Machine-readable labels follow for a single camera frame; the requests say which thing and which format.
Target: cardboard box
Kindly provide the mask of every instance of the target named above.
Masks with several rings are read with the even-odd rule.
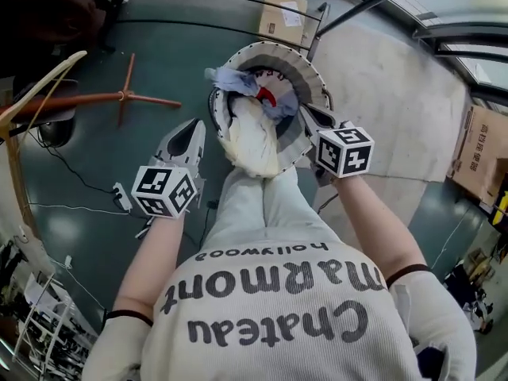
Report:
[[[306,13],[307,0],[264,0]],[[264,6],[260,21],[260,34],[274,36],[295,44],[302,43],[305,17],[278,7]]]
[[[480,106],[465,115],[447,176],[493,206],[508,173],[508,117]]]

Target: paper label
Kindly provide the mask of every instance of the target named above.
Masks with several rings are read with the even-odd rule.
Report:
[[[282,2],[281,6],[287,7],[288,9],[298,10],[298,4],[296,2]],[[293,13],[292,11],[282,10],[284,23],[286,27],[299,27],[302,25],[300,20],[300,14]]]

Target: person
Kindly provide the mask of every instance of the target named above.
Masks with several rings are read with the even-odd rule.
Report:
[[[475,338],[415,239],[359,176],[333,179],[363,252],[310,208],[296,170],[234,170],[202,249],[156,219],[84,381],[474,379]]]

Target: power strip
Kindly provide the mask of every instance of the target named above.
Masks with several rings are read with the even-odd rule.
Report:
[[[129,196],[124,190],[124,187],[121,183],[116,182],[113,185],[114,198],[120,202],[121,208],[126,212],[130,212],[133,209],[133,204],[129,200]]]

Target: cloth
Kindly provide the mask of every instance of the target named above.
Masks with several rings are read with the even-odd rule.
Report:
[[[152,329],[110,319],[83,381],[422,379],[411,339],[445,351],[440,379],[474,379],[471,328],[435,276],[400,275],[388,291],[391,279],[304,207],[288,172],[265,184],[232,173],[216,226],[169,279]]]
[[[253,74],[228,67],[208,67],[205,69],[205,78],[212,80],[219,89],[257,98],[263,112],[276,124],[298,112],[296,93],[291,83],[278,72],[259,71]]]
[[[275,125],[254,98],[237,98],[229,140],[223,140],[226,155],[233,165],[252,176],[273,177],[279,172]]]

